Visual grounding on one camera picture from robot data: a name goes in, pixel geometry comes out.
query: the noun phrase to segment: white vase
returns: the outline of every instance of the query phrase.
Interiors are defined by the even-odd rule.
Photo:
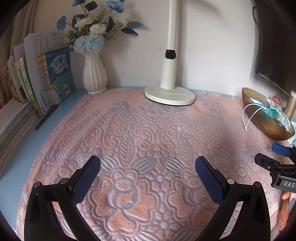
[[[82,52],[85,57],[83,84],[90,95],[106,91],[107,73],[100,60],[100,51],[101,49]]]

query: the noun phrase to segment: lamp base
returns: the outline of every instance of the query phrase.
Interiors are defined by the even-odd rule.
[[[189,105],[194,102],[195,95],[187,89],[175,86],[173,90],[161,88],[159,85],[148,86],[145,96],[161,104]]]

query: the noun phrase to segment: pink patterned tablecloth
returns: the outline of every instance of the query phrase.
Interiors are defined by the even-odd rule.
[[[143,90],[110,89],[85,95],[49,136],[37,155],[19,204],[17,233],[23,239],[25,210],[35,181],[57,183],[100,157],[99,175],[77,207],[102,240],[195,240],[217,209],[195,172],[205,156],[226,178],[260,181],[271,217],[272,239],[281,192],[269,173],[254,163],[271,151],[273,140],[252,123],[242,123],[242,100],[195,91],[184,107],[148,100]],[[58,205],[57,215],[72,236]],[[227,226],[229,234],[240,205]]]

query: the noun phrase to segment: hand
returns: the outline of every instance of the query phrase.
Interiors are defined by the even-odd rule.
[[[281,208],[281,211],[279,212],[279,218],[276,224],[279,231],[282,231],[284,227],[287,225],[287,220],[289,217],[289,197],[289,192],[285,192],[282,196],[282,199],[284,200],[283,206]]]

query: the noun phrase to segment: pen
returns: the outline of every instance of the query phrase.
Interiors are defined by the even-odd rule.
[[[46,115],[40,120],[40,122],[35,127],[35,130],[38,130],[38,128],[45,122],[45,120],[54,112],[54,110],[57,108],[57,105],[52,105],[49,109],[49,111],[46,113]]]

